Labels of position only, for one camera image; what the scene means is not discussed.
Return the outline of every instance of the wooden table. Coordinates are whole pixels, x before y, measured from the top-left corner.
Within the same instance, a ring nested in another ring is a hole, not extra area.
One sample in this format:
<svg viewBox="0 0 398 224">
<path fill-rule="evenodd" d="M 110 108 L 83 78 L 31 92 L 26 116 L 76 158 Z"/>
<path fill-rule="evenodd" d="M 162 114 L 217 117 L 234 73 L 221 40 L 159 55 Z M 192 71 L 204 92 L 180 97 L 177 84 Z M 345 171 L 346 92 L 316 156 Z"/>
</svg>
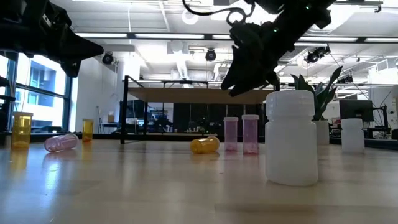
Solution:
<svg viewBox="0 0 398 224">
<path fill-rule="evenodd" d="M 131 87 L 129 93 L 144 102 L 162 103 L 220 103 L 220 104 L 260 104 L 272 90 L 250 90 L 235 97 L 229 91 L 204 88 L 140 88 Z"/>
<path fill-rule="evenodd" d="M 259 156 L 189 142 L 0 149 L 0 223 L 396 223 L 398 153 L 319 148 L 319 183 L 273 184 Z"/>
</svg>

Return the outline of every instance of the white container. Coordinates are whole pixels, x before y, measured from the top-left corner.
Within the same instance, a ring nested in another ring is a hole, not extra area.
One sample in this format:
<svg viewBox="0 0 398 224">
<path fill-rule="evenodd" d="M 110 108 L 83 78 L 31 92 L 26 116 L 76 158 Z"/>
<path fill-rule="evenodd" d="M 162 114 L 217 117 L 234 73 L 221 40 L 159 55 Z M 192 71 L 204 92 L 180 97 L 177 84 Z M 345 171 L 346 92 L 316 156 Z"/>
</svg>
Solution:
<svg viewBox="0 0 398 224">
<path fill-rule="evenodd" d="M 341 147 L 343 152 L 364 153 L 365 138 L 363 136 L 362 119 L 341 120 Z"/>
<path fill-rule="evenodd" d="M 267 96 L 266 175 L 278 184 L 318 181 L 317 127 L 313 93 L 276 91 Z"/>
<path fill-rule="evenodd" d="M 319 146 L 329 145 L 329 122 L 312 121 L 317 126 L 317 143 Z"/>
</svg>

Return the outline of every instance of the glass window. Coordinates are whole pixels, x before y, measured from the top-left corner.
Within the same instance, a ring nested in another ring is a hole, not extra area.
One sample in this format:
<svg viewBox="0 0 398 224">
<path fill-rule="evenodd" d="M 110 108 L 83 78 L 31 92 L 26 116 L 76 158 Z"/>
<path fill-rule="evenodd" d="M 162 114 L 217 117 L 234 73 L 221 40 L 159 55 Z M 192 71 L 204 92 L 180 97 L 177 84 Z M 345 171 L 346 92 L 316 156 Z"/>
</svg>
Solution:
<svg viewBox="0 0 398 224">
<path fill-rule="evenodd" d="M 0 76 L 7 78 L 8 58 L 0 56 Z"/>
<path fill-rule="evenodd" d="M 39 55 L 28 58 L 19 54 L 17 83 L 64 95 L 65 81 L 66 74 L 58 63 Z"/>
<path fill-rule="evenodd" d="M 33 113 L 33 128 L 62 126 L 63 98 L 17 88 L 15 103 L 14 110 Z"/>
<path fill-rule="evenodd" d="M 7 78 L 8 72 L 8 58 L 0 56 L 0 77 Z M 0 95 L 6 94 L 6 87 L 0 87 Z"/>
</svg>

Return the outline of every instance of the black cable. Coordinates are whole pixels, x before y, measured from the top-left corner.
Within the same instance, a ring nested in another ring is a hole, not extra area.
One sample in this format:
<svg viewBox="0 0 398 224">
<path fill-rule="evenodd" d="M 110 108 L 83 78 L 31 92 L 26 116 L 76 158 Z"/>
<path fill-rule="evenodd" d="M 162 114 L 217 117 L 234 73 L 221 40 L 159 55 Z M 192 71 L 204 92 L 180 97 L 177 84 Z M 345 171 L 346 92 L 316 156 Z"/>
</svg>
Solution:
<svg viewBox="0 0 398 224">
<path fill-rule="evenodd" d="M 232 13 L 237 12 L 237 13 L 239 13 L 240 15 L 242 15 L 243 18 L 242 18 L 242 20 L 241 20 L 240 22 L 245 22 L 245 21 L 246 21 L 246 18 L 248 18 L 248 17 L 250 17 L 250 16 L 253 15 L 254 8 L 255 8 L 255 6 L 256 6 L 256 4 L 255 4 L 254 1 L 253 1 L 253 2 L 251 3 L 251 11 L 250 11 L 250 13 L 249 13 L 248 15 L 246 15 L 245 11 L 244 11 L 242 8 L 239 8 L 239 7 L 230 7 L 230 8 L 220 9 L 220 10 L 213 11 L 213 12 L 196 12 L 196 11 L 194 11 L 193 9 L 191 9 L 191 8 L 188 6 L 188 4 L 186 3 L 186 0 L 182 0 L 182 4 L 184 5 L 185 9 L 186 9 L 188 12 L 190 12 L 190 13 L 192 13 L 192 14 L 194 14 L 194 15 L 197 15 L 197 16 L 211 16 L 211 15 L 213 15 L 213 14 L 217 14 L 217 13 L 220 13 L 220 12 L 229 11 L 228 16 L 226 17 L 226 22 L 227 22 L 230 26 L 232 25 L 232 22 L 229 21 L 229 17 L 232 15 Z"/>
<path fill-rule="evenodd" d="M 330 53 L 330 56 L 333 58 L 333 60 L 336 62 L 336 64 L 337 64 L 337 66 L 340 66 L 339 65 L 339 63 L 337 62 L 337 60 L 334 58 L 334 56 Z M 366 99 L 368 99 L 369 101 L 371 101 L 370 99 L 369 99 L 369 97 L 367 97 L 365 94 L 364 94 L 364 92 L 362 92 L 362 90 L 355 84 L 355 83 L 353 83 L 354 84 L 354 86 L 362 93 L 362 95 L 364 95 L 365 97 L 366 97 Z M 381 115 L 380 115 L 380 111 L 379 110 L 376 110 L 377 111 L 377 113 L 379 114 L 379 118 L 380 118 L 380 121 L 382 120 L 381 119 Z"/>
<path fill-rule="evenodd" d="M 385 102 L 385 100 L 387 99 L 387 97 L 391 94 L 392 90 L 390 90 L 390 92 L 387 94 L 387 96 L 385 97 L 385 99 L 381 102 L 380 106 L 381 107 L 383 105 L 383 103 Z"/>
</svg>

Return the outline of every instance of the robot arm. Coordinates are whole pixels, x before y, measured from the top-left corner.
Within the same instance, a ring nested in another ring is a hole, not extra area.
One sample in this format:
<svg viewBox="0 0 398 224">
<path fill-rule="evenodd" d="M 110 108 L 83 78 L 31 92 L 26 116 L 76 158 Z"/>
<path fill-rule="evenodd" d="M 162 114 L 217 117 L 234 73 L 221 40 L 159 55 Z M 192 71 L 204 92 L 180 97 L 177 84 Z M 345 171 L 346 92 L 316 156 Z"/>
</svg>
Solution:
<svg viewBox="0 0 398 224">
<path fill-rule="evenodd" d="M 278 14 L 274 22 L 259 26 L 243 20 L 227 21 L 231 25 L 230 34 L 234 41 L 233 62 L 221 88 L 230 91 L 231 96 L 245 93 L 260 86 L 272 84 L 279 87 L 274 69 L 278 60 L 294 50 L 294 43 L 314 24 L 324 28 L 331 22 L 328 7 L 335 0 L 245 0 L 257 3 L 270 14 Z"/>
<path fill-rule="evenodd" d="M 77 77 L 81 61 L 101 55 L 102 46 L 71 30 L 66 10 L 49 0 L 2 0 L 0 50 L 35 54 L 58 62 L 69 77 Z"/>
</svg>

